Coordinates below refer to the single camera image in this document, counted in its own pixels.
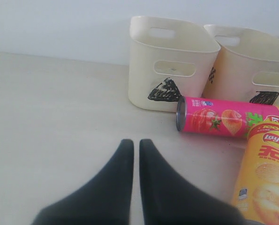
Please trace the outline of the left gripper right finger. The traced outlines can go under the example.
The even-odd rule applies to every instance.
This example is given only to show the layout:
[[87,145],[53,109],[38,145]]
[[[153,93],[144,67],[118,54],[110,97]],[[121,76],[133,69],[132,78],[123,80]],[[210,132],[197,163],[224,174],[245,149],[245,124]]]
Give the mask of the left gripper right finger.
[[150,139],[139,144],[139,176],[146,225],[247,224],[238,209],[179,175]]

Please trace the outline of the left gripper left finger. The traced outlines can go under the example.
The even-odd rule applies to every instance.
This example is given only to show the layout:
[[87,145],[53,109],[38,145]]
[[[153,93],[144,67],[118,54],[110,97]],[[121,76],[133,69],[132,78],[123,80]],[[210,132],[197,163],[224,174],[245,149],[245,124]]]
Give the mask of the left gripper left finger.
[[128,225],[134,143],[121,140],[105,166],[72,194],[43,208],[34,225]]

